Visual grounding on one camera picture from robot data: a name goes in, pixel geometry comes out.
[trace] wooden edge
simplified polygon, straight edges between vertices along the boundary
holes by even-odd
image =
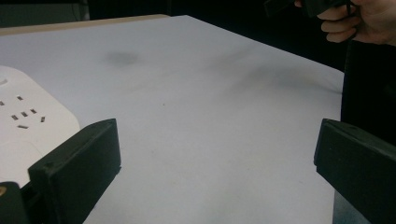
[[[98,21],[73,21],[73,22],[45,24],[45,25],[9,27],[9,28],[0,28],[0,35],[18,35],[18,34],[28,34],[28,33],[36,33],[36,32],[67,30],[67,29],[98,26],[105,24],[128,22],[128,21],[153,20],[153,19],[160,19],[167,17],[169,16],[163,14],[156,14],[156,15],[147,15],[147,16],[98,20]]]

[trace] finger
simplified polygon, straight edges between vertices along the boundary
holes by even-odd
[[[359,17],[348,17],[340,21],[324,21],[321,30],[327,33],[339,33],[350,30],[361,22]]]
[[[356,28],[352,28],[350,30],[340,33],[329,33],[326,38],[330,42],[341,43],[352,37],[356,33],[356,31]]]
[[[356,11],[356,7],[350,7],[351,13]],[[338,21],[348,16],[347,6],[331,7],[318,15],[318,18],[325,21]]]
[[[303,6],[302,0],[295,0],[294,5],[297,7],[302,7]]]

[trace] white tabletop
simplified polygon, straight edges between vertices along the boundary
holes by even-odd
[[[122,169],[86,223],[332,223],[313,158],[337,70],[188,16],[0,36],[0,64],[81,127],[117,119]]]

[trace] human hand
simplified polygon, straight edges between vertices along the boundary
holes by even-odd
[[[396,0],[352,0],[353,16],[346,6],[333,7],[318,15],[324,22],[322,31],[331,42],[343,42],[353,35],[363,43],[396,46]],[[295,5],[300,7],[301,0]]]

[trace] white power strip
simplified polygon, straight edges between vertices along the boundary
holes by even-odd
[[[27,169],[79,131],[75,116],[23,72],[0,65],[0,182],[29,182]]]

